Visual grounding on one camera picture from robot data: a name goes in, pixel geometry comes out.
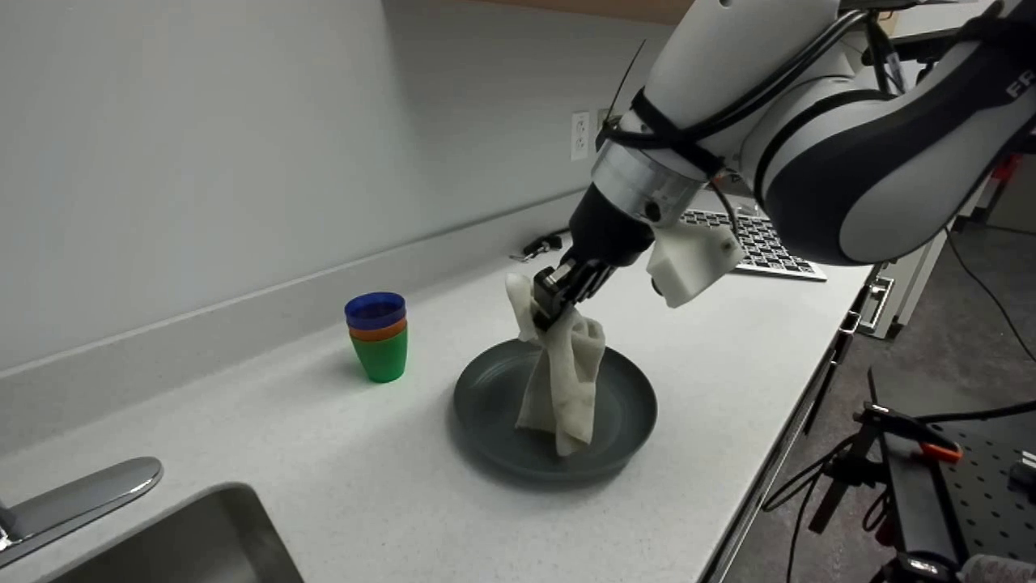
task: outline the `white cloth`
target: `white cloth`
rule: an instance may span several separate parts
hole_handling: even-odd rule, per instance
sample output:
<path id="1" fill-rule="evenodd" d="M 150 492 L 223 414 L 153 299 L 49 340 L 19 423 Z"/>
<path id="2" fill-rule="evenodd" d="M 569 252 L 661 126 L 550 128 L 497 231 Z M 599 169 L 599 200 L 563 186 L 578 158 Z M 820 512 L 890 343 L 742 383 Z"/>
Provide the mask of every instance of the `white cloth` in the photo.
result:
<path id="1" fill-rule="evenodd" d="M 533 299 L 529 278 L 509 278 L 509 299 L 521 340 L 540 348 L 515 426 L 548 429 L 555 435 L 556 453 L 574 456 L 591 444 L 606 331 L 599 321 L 569 307 L 548 332 L 540 332 L 530 321 Z"/>

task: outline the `plate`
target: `plate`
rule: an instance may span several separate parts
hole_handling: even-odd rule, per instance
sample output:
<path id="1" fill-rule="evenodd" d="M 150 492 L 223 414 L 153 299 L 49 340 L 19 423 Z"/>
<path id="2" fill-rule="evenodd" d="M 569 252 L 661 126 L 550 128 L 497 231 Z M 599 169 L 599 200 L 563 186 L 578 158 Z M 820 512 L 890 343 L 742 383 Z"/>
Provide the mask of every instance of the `plate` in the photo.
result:
<path id="1" fill-rule="evenodd" d="M 453 392 L 461 446 L 479 464 L 533 482 L 595 482 L 626 468 L 656 421 L 647 375 L 610 348 L 599 370 L 595 435 L 575 456 L 556 456 L 555 435 L 515 426 L 536 345 L 509 340 L 475 357 Z"/>

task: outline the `colorful cup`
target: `colorful cup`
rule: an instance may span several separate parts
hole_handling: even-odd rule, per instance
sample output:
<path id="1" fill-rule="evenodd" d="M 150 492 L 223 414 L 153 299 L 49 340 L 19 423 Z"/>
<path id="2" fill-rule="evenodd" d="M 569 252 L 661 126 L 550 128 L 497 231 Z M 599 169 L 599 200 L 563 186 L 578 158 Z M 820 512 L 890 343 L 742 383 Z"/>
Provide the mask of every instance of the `colorful cup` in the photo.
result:
<path id="1" fill-rule="evenodd" d="M 396 383 L 407 365 L 407 304 L 396 292 L 358 293 L 347 304 L 353 348 L 369 383 Z"/>

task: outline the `white countertop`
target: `white countertop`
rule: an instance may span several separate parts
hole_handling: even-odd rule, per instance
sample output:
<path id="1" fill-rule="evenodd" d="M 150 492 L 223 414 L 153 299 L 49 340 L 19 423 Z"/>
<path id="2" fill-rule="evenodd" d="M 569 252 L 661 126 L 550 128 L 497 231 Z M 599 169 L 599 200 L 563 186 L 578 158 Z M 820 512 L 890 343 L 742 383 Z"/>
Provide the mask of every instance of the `white countertop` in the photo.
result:
<path id="1" fill-rule="evenodd" d="M 418 292 L 410 370 L 396 385 L 365 385 L 327 326 L 0 458 L 10 504 L 126 456 L 166 464 L 154 492 L 0 578 L 38 578 L 223 482 L 258 492 L 309 583 L 694 578 L 868 268 L 824 268 L 824 286 L 729 275 L 682 311 L 664 307 L 641 264 L 615 275 L 590 311 L 647 373 L 661 417 L 618 478 L 578 492 L 494 482 L 448 438 L 453 378 L 515 336 L 513 268 Z"/>

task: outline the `stainless steel sink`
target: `stainless steel sink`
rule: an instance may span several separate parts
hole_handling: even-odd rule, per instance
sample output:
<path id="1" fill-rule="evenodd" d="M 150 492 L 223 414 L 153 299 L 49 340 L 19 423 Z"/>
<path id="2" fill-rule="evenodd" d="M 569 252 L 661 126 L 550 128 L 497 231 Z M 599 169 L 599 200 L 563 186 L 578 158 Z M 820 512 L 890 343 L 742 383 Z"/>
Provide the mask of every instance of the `stainless steel sink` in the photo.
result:
<path id="1" fill-rule="evenodd" d="M 300 574 L 255 492 L 226 484 L 57 583 L 300 583 Z"/>

